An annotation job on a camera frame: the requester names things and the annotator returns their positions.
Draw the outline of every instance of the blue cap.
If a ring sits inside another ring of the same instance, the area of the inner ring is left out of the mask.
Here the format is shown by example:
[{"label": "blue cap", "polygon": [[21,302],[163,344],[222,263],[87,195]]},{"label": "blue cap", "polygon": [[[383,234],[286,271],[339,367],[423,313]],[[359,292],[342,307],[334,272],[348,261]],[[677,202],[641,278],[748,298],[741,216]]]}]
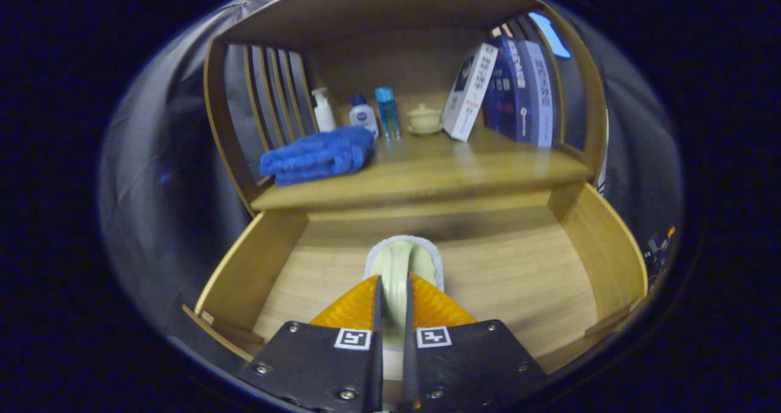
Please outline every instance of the blue cap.
[{"label": "blue cap", "polygon": [[380,88],[374,88],[374,95],[377,97],[377,102],[393,102],[393,90],[389,86],[381,86]]},{"label": "blue cap", "polygon": [[357,107],[359,105],[366,105],[366,99],[364,99],[363,95],[360,93],[352,96],[352,106]]}]

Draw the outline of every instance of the wooden shelf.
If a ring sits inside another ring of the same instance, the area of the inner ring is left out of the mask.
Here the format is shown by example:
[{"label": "wooden shelf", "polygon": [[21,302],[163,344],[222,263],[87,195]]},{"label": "wooden shelf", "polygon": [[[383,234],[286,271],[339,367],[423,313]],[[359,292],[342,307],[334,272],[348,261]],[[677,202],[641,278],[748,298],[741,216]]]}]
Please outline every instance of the wooden shelf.
[{"label": "wooden shelf", "polygon": [[235,24],[220,40],[305,52],[359,32],[465,27],[485,32],[536,0],[279,0]]},{"label": "wooden shelf", "polygon": [[268,294],[253,332],[271,338],[307,322],[363,279],[366,254],[393,235],[431,240],[447,295],[478,320],[499,318],[532,354],[550,354],[597,323],[583,261],[544,205],[459,215],[310,221]]},{"label": "wooden shelf", "polygon": [[375,150],[369,165],[355,174],[272,185],[251,206],[269,210],[424,201],[550,187],[585,181],[592,175],[586,165],[560,149],[514,143],[480,126],[465,143],[444,133],[402,135],[401,140],[377,140]]}]

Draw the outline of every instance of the saucer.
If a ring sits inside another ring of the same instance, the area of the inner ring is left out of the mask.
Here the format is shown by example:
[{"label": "saucer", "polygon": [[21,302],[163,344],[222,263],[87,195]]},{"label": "saucer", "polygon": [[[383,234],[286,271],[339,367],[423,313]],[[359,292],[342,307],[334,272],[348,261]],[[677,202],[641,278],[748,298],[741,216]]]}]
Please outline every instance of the saucer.
[{"label": "saucer", "polygon": [[429,129],[414,129],[411,124],[407,126],[407,131],[412,132],[415,135],[427,135],[440,132],[444,129],[444,124],[438,124],[435,127],[429,127]]}]

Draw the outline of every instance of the book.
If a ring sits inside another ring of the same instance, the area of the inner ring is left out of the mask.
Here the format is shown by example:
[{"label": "book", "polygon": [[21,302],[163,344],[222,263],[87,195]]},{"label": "book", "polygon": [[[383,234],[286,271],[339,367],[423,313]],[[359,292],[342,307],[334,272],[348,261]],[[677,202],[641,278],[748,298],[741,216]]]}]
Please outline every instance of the book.
[{"label": "book", "polygon": [[549,148],[553,101],[547,65],[539,45],[505,35],[491,40],[497,60],[486,89],[486,127],[516,142]]},{"label": "book", "polygon": [[482,43],[461,62],[442,112],[444,130],[455,140],[466,141],[472,132],[497,53],[496,46]]}]

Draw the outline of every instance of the blue bottle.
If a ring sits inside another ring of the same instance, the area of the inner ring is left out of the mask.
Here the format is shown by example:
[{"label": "blue bottle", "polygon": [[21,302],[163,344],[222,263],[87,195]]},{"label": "blue bottle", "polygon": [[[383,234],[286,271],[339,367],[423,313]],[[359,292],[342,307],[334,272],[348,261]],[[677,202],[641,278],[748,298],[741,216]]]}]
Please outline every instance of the blue bottle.
[{"label": "blue bottle", "polygon": [[387,86],[374,88],[374,95],[377,98],[377,106],[380,108],[380,118],[383,121],[385,137],[400,138],[401,133],[398,130],[398,115],[396,115],[396,102],[393,99],[393,90]]}]

